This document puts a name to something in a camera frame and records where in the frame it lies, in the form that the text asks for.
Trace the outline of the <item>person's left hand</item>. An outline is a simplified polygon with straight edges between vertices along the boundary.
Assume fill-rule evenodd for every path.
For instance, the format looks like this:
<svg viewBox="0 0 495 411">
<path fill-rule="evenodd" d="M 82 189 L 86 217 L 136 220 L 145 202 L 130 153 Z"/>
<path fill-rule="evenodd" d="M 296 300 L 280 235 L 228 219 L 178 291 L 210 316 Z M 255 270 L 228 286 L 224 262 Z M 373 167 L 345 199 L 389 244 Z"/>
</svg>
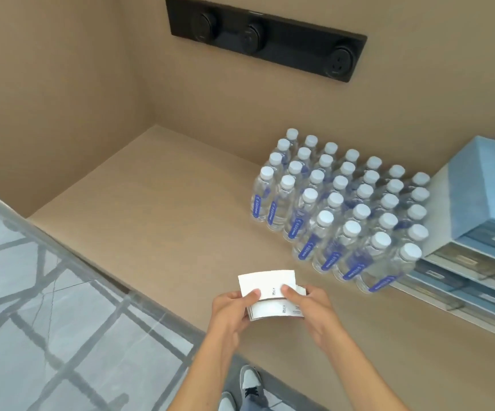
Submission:
<svg viewBox="0 0 495 411">
<path fill-rule="evenodd" d="M 212 303 L 207 336 L 228 348 L 238 347 L 241 333 L 251 323 L 246 307 L 240 305 L 241 298 L 240 291 L 233 291 L 217 296 Z"/>
</svg>

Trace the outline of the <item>person's right hand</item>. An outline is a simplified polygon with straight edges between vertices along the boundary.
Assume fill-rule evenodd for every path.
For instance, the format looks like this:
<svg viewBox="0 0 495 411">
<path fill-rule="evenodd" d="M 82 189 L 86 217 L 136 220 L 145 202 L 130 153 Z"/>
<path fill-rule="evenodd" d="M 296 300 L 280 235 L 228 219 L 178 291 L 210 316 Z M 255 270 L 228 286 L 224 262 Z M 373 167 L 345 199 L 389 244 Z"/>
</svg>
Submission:
<svg viewBox="0 0 495 411">
<path fill-rule="evenodd" d="M 325 350 L 332 336 L 342 329 L 342 325 L 326 291 L 309 284 L 304 287 L 306 295 L 299 303 L 304 321 L 315 343 Z"/>
</svg>

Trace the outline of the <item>white paper cup sleeve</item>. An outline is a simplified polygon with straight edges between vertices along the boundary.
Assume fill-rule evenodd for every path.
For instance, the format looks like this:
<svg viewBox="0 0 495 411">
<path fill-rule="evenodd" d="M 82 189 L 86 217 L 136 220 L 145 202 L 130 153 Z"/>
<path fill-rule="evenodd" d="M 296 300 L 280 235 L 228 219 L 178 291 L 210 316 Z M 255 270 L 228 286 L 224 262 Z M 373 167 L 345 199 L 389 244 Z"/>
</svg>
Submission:
<svg viewBox="0 0 495 411">
<path fill-rule="evenodd" d="M 247 296 L 253 290 L 260 291 L 260 301 L 284 299 L 281 287 L 296 288 L 296 273 L 292 269 L 253 272 L 238 276 L 241 295 Z"/>
</svg>

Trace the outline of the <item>stack of white paper sleeves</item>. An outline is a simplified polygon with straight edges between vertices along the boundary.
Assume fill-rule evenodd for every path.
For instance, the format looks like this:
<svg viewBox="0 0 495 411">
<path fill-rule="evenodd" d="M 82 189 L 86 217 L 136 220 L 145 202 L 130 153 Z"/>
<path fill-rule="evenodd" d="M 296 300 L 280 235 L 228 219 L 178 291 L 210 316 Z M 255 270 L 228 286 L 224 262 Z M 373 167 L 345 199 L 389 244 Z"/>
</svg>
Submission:
<svg viewBox="0 0 495 411">
<path fill-rule="evenodd" d="M 247 315 L 251 322 L 270 317 L 304 317 L 299 305 L 288 301 L 285 298 L 271 297 L 270 299 L 263 299 L 264 290 L 270 290 L 270 285 L 266 284 L 250 284 L 250 290 L 248 291 L 248 285 L 242 284 L 242 295 L 249 293 L 253 289 L 260 289 L 261 300 L 255 304 L 246 308 Z"/>
</svg>

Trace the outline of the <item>person's left forearm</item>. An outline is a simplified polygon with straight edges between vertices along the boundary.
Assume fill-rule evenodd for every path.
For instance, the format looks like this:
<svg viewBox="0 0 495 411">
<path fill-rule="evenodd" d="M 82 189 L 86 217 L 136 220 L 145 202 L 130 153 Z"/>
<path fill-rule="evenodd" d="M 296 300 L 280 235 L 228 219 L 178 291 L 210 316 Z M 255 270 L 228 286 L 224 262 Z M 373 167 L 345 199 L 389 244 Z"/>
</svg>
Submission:
<svg viewBox="0 0 495 411">
<path fill-rule="evenodd" d="M 217 411 L 238 344 L 237 332 L 209 331 L 167 411 Z"/>
</svg>

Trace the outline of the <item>person's right forearm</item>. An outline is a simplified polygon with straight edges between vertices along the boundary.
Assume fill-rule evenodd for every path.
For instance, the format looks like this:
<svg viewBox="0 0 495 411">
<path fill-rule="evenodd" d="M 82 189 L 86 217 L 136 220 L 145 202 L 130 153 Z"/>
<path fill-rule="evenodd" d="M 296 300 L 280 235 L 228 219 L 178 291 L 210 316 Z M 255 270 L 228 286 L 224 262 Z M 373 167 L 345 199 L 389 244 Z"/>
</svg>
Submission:
<svg viewBox="0 0 495 411">
<path fill-rule="evenodd" d="M 410 411 L 342 327 L 309 327 L 326 354 L 354 411 Z"/>
</svg>

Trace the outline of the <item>person's grey white right sneaker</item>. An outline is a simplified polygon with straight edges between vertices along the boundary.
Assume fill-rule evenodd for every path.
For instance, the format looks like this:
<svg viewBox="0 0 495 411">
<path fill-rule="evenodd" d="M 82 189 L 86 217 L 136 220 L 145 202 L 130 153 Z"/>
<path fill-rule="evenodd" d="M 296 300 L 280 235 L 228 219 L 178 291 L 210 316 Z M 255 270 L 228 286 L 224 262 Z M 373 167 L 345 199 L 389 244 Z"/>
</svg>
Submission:
<svg viewBox="0 0 495 411">
<path fill-rule="evenodd" d="M 239 411 L 272 411 L 260 375 L 248 364 L 240 370 L 240 388 L 244 398 Z"/>
</svg>

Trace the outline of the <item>group of clear water bottles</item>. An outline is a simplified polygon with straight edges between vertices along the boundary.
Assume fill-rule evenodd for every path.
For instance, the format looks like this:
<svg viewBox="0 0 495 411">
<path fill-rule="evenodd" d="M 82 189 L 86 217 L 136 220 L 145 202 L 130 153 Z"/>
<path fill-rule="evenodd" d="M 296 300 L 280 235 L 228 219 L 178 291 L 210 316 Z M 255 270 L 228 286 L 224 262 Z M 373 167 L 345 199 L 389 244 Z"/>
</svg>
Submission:
<svg viewBox="0 0 495 411">
<path fill-rule="evenodd" d="M 299 145 L 298 135 L 297 129 L 287 129 L 260 169 L 252 187 L 251 217 L 281 232 L 297 262 L 312 262 L 325 274 L 336 269 L 338 260 L 362 237 L 379 174 L 367 171 L 354 196 L 346 197 L 347 188 L 354 185 L 357 151 L 347 152 L 339 176 L 332 178 L 337 145 L 328 143 L 317 154 L 318 138 L 308 135 Z"/>
</svg>

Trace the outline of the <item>blue plastic drawer organizer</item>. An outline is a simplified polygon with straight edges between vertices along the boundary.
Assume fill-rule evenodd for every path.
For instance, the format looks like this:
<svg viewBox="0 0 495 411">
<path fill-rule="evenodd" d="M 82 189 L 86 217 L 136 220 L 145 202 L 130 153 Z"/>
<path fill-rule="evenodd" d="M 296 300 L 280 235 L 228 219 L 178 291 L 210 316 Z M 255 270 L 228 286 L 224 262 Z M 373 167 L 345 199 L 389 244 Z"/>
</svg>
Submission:
<svg viewBox="0 0 495 411">
<path fill-rule="evenodd" d="M 472 139 L 429 192 L 422 259 L 392 286 L 495 334 L 495 140 Z"/>
</svg>

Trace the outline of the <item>round black power socket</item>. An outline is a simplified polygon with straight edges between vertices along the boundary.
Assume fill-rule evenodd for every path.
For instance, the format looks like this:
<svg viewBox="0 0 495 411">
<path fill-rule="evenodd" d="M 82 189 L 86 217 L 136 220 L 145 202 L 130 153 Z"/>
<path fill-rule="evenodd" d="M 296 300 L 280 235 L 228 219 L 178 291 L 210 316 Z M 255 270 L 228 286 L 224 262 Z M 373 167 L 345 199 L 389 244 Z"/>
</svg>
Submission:
<svg viewBox="0 0 495 411">
<path fill-rule="evenodd" d="M 243 53 L 253 56 L 265 46 L 265 26 L 262 22 L 250 22 L 243 27 L 239 37 Z"/>
<path fill-rule="evenodd" d="M 194 39 L 210 44 L 218 35 L 218 17 L 212 11 L 197 11 L 191 16 L 190 27 Z"/>
<path fill-rule="evenodd" d="M 340 82 L 349 82 L 356 62 L 357 58 L 353 47 L 338 45 L 325 59 L 324 75 Z"/>
</svg>

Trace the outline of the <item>black wall socket panel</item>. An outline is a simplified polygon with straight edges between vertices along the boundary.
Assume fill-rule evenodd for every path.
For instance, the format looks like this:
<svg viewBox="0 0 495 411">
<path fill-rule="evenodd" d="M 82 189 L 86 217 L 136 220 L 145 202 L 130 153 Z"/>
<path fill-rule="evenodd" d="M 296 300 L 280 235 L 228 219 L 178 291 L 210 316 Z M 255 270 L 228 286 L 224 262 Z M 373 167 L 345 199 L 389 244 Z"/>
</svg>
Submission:
<svg viewBox="0 0 495 411">
<path fill-rule="evenodd" d="M 358 62 L 367 42 L 366 35 L 205 0 L 166 0 L 166 7 L 171 34 L 196 42 L 199 41 L 194 39 L 190 27 L 192 14 L 197 11 L 214 12 L 218 17 L 218 35 L 207 45 L 245 56 L 250 55 L 244 54 L 241 49 L 240 32 L 250 22 L 262 22 L 265 26 L 265 46 L 251 57 L 324 77 L 325 59 L 336 46 L 353 47 Z"/>
</svg>

